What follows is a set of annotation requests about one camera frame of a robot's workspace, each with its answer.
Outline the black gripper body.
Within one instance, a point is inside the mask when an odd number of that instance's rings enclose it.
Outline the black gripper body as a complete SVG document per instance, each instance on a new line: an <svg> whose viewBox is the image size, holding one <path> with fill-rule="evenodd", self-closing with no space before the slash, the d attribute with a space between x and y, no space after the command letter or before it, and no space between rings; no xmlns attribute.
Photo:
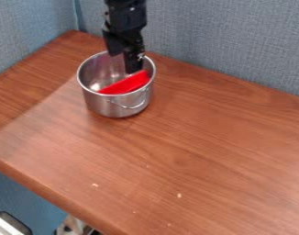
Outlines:
<svg viewBox="0 0 299 235"><path fill-rule="evenodd" d="M103 33L116 37L139 37L147 26L147 0L104 0Z"/></svg>

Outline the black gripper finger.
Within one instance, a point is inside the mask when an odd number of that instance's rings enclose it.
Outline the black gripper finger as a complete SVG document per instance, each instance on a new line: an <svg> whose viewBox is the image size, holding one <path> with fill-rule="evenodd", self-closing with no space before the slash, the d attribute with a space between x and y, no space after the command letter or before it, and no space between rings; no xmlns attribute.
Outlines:
<svg viewBox="0 0 299 235"><path fill-rule="evenodd" d="M119 55L124 50L124 43L122 41L120 35L116 32L104 30L103 38L104 38L108 53L112 56Z"/></svg>
<svg viewBox="0 0 299 235"><path fill-rule="evenodd" d="M126 31L123 33L123 42L126 69L128 74L134 74L143 67L144 44L142 31L139 29Z"/></svg>

